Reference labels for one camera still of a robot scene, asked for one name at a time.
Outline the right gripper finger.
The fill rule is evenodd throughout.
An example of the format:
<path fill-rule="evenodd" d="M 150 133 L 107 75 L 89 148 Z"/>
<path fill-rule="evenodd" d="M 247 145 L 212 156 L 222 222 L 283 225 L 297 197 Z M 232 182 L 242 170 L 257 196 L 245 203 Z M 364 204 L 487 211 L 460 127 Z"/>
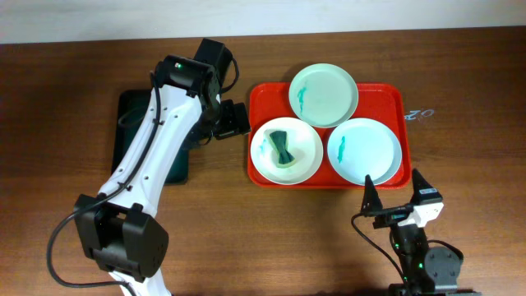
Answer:
<path fill-rule="evenodd" d="M 360 213 L 364 216 L 371 216 L 382 209 L 383 205 L 381 199 L 379 198 L 371 176 L 368 174 L 365 177 L 364 195 Z"/>
<path fill-rule="evenodd" d="M 410 202 L 423 206 L 443 202 L 443 196 L 434 188 L 417 169 L 412 171 L 413 195 Z"/>

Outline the green dish sponge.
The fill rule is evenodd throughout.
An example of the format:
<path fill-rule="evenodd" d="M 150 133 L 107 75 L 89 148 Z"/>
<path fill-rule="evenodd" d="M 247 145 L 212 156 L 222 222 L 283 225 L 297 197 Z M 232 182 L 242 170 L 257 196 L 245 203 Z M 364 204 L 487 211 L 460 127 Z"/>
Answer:
<path fill-rule="evenodd" d="M 294 164 L 295 157 L 288 151 L 288 133 L 276 130 L 269 134 L 270 144 L 278 155 L 277 166 L 287 168 Z"/>

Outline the white plate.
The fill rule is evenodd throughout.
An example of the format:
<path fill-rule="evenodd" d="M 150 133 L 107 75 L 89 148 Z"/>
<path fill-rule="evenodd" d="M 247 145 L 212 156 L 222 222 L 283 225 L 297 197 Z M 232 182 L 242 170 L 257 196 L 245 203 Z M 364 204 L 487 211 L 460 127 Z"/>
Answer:
<path fill-rule="evenodd" d="M 285 132 L 285 150 L 293 157 L 288 164 L 279 163 L 273 132 Z M 279 185 L 296 185 L 311 178 L 320 168 L 324 156 L 321 137 L 309 124 L 297 118 L 275 118 L 260 126 L 251 138 L 250 160 L 264 179 Z"/>
<path fill-rule="evenodd" d="M 385 124 L 354 118 L 337 126 L 327 142 L 332 169 L 346 181 L 363 186 L 366 177 L 375 185 L 386 183 L 402 164 L 402 146 Z"/>

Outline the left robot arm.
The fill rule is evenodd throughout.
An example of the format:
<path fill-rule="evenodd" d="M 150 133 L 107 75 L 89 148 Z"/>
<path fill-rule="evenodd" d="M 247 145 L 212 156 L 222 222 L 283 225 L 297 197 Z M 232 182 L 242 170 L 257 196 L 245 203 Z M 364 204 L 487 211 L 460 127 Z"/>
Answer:
<path fill-rule="evenodd" d="M 168 233 L 155 216 L 178 152 L 251 130 L 245 105 L 221 99 L 236 64 L 226 45 L 212 39 L 203 39 L 193 58 L 159 62 L 148 109 L 120 164 L 96 197 L 81 195 L 74 205 L 85 255 L 125 295 L 169 293 L 160 270 Z"/>

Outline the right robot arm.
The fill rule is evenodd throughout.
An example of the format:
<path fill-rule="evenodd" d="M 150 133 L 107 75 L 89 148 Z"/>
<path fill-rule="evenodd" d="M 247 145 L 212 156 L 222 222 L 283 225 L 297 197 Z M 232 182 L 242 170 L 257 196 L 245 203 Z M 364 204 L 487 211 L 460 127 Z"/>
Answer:
<path fill-rule="evenodd" d="M 404 205 L 385 208 L 370 176 L 365 177 L 361 211 L 351 219 L 357 233 L 382 253 L 399 273 L 402 282 L 391 284 L 388 295 L 477 295 L 458 287 L 464 254 L 441 240 L 429 239 L 424 227 L 441 213 L 443 196 L 416 169 L 412 172 L 413 195 Z M 355 224 L 358 217 L 372 217 L 374 229 L 390 230 L 395 261 Z"/>

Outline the black rectangular tray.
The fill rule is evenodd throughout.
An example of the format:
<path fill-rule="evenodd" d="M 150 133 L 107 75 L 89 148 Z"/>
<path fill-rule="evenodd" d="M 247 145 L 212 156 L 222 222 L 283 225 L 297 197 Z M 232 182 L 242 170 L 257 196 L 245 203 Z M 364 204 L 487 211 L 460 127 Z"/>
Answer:
<path fill-rule="evenodd" d="M 149 90 L 126 90 L 118 101 L 118 120 L 111 171 L 114 173 L 130 147 L 150 102 Z M 188 180 L 189 150 L 180 149 L 168 171 L 165 185 L 183 185 Z"/>

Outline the mint green plate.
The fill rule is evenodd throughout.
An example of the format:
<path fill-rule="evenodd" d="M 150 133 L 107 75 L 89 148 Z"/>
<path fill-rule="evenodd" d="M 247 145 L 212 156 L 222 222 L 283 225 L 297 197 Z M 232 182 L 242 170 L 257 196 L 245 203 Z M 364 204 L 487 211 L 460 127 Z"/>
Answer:
<path fill-rule="evenodd" d="M 337 127 L 357 110 L 358 85 L 341 67 L 312 64 L 293 78 L 288 101 L 295 115 L 313 127 Z"/>

